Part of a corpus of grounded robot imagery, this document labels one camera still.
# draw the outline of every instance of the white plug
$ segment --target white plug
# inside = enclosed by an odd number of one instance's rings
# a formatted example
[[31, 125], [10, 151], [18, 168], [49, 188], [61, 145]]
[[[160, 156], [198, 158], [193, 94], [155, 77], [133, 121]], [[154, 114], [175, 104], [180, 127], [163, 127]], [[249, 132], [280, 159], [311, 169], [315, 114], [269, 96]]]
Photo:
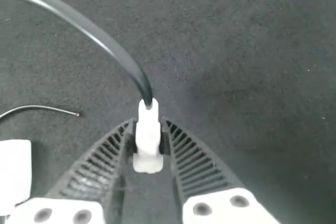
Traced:
[[0, 216], [30, 197], [32, 149], [29, 140], [0, 141]]
[[143, 100], [139, 103], [139, 120], [136, 123], [135, 143], [138, 152], [133, 154], [133, 168], [137, 173], [157, 173], [163, 167], [160, 154], [161, 127], [159, 103], [153, 98], [152, 108], [146, 109]]

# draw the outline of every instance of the ribbed gripper pad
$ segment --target ribbed gripper pad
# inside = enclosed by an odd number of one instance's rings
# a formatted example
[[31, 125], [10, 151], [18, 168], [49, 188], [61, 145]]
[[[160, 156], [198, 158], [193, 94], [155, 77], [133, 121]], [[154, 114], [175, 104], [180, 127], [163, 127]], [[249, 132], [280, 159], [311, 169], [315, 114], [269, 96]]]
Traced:
[[164, 119], [168, 134], [173, 175], [184, 204], [189, 197], [243, 187], [222, 160], [191, 133]]
[[117, 187], [123, 186], [121, 160], [126, 142], [134, 137], [133, 125], [134, 120], [128, 120], [95, 142], [45, 197], [97, 201], [109, 209]]

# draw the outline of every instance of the white plastic block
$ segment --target white plastic block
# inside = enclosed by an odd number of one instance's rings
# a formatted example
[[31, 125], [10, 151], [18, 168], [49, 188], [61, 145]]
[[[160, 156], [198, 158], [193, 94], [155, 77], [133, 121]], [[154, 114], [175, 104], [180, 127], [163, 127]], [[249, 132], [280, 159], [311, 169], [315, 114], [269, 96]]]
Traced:
[[30, 197], [32, 149], [29, 140], [0, 141], [0, 216]]
[[189, 198], [183, 205], [183, 224], [279, 224], [243, 188], [234, 188]]
[[6, 224], [105, 224], [94, 201], [34, 198], [17, 206]]
[[139, 120], [135, 129], [138, 152], [133, 154], [134, 171], [151, 174], [162, 170], [163, 155], [159, 151], [160, 139], [159, 103], [153, 99], [152, 108], [147, 110], [144, 101], [141, 100]]

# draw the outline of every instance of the dark gray fabric surface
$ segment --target dark gray fabric surface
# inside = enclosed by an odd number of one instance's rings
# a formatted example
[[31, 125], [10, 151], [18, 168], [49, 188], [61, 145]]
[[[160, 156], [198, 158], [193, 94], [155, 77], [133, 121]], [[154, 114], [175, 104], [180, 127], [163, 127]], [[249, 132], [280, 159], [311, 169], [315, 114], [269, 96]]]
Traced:
[[[335, 223], [335, 0], [63, 1], [140, 63], [161, 115], [208, 144], [282, 223]], [[0, 0], [0, 52], [0, 111], [41, 103], [85, 115], [1, 121], [2, 140], [33, 142], [33, 196], [137, 114], [116, 62], [40, 9]], [[124, 223], [175, 223], [169, 179], [133, 178], [126, 207], [137, 210]]]

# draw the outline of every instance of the thin wire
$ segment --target thin wire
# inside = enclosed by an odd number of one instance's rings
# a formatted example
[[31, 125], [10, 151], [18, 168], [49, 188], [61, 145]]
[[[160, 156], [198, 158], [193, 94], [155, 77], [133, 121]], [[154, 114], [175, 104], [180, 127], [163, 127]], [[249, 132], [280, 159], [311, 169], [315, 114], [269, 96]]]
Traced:
[[70, 111], [70, 110], [63, 110], [63, 109], [59, 109], [59, 108], [56, 108], [56, 107], [51, 107], [51, 106], [45, 106], [45, 105], [24, 105], [24, 106], [20, 106], [20, 107], [16, 107], [16, 108], [13, 108], [11, 110], [8, 110], [6, 111], [5, 113], [2, 113], [0, 115], [0, 120], [13, 113], [13, 112], [16, 112], [18, 110], [27, 110], [27, 109], [44, 109], [44, 110], [53, 110], [53, 111], [57, 111], [57, 112], [61, 112], [61, 113], [65, 113], [65, 114], [69, 114], [69, 115], [74, 115], [76, 117], [79, 117], [80, 116], [80, 113], [78, 112], [74, 112], [74, 111]]
[[138, 87], [147, 109], [152, 107], [153, 92], [145, 72], [134, 59], [104, 30], [60, 0], [24, 0], [46, 9], [88, 36], [126, 70]]

